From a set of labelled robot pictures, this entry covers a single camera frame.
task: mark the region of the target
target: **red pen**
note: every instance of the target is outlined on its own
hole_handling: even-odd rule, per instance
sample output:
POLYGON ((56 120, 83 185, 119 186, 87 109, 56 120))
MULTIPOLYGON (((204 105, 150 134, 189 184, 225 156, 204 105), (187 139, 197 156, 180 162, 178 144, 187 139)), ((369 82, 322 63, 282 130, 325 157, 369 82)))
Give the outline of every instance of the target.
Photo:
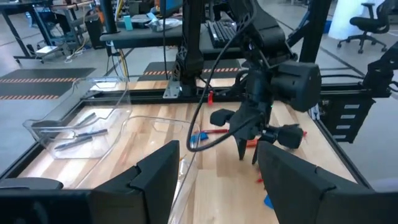
POLYGON ((201 133, 206 134, 219 134, 219 133, 227 133, 228 129, 212 129, 212 130, 203 130, 201 133))

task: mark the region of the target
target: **yellow and black warning stripe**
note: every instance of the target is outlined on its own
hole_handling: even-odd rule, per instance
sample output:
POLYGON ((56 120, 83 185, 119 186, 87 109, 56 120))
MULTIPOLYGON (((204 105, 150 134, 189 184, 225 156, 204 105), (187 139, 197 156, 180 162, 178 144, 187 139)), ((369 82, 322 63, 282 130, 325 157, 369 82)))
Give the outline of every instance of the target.
MULTIPOLYGON (((238 72, 241 68, 216 68, 215 72, 238 72)), ((210 73, 211 69, 203 69, 203 73, 210 73)), ((164 71, 153 71, 144 72, 144 75, 165 75, 164 71)))
POLYGON ((3 78, 0 83, 74 82, 77 78, 3 78))
POLYGON ((54 100, 59 96, 55 95, 13 95, 0 96, 0 100, 54 100))

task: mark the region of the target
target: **black office chair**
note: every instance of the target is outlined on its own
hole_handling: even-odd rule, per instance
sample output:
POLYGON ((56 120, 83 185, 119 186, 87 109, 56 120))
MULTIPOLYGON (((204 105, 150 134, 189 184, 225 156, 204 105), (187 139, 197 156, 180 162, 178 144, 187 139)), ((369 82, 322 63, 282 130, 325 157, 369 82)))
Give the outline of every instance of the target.
POLYGON ((373 6, 374 3, 362 3, 363 6, 369 9, 370 18, 363 18, 363 17, 353 17, 349 20, 351 25, 357 26, 360 30, 363 31, 361 35, 352 35, 349 36, 345 40, 341 40, 338 42, 337 47, 341 47, 342 42, 349 43, 351 40, 360 40, 359 45, 361 48, 358 50, 358 53, 363 53, 363 44, 365 40, 372 41, 372 45, 381 44, 383 48, 381 49, 382 52, 387 50, 387 45, 380 40, 377 40, 374 37, 368 35, 368 32, 373 34, 385 34, 390 29, 389 19, 388 19, 388 4, 386 3, 388 0, 384 1, 382 4, 379 5, 376 9, 377 19, 374 18, 373 14, 373 6))

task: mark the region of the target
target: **pen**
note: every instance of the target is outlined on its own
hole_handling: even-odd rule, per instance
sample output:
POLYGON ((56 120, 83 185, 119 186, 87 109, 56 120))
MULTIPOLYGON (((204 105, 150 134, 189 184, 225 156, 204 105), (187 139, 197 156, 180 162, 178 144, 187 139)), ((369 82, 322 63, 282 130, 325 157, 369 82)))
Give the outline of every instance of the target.
POLYGON ((76 135, 77 138, 81 138, 81 137, 85 137, 85 136, 96 136, 96 135, 100 135, 100 134, 107 134, 108 130, 107 129, 101 129, 98 131, 92 131, 92 132, 88 132, 88 133, 81 133, 76 135))
POLYGON ((74 140, 73 142, 68 142, 68 143, 61 144, 61 145, 55 147, 55 150, 56 150, 56 151, 62 151, 62 150, 68 149, 68 148, 70 148, 70 147, 78 146, 78 145, 80 145, 80 144, 89 142, 89 141, 91 141, 91 140, 93 140, 93 137, 92 137, 92 136, 87 136, 87 137, 78 138, 78 139, 74 140))

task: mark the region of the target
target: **keyboard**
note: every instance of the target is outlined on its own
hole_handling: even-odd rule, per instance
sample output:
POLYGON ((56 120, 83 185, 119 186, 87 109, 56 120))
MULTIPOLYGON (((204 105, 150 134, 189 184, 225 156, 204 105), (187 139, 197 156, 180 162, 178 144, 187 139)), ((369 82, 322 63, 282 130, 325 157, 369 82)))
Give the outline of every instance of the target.
POLYGON ((214 48, 223 48, 236 34, 236 24, 231 21, 207 22, 208 32, 214 48))

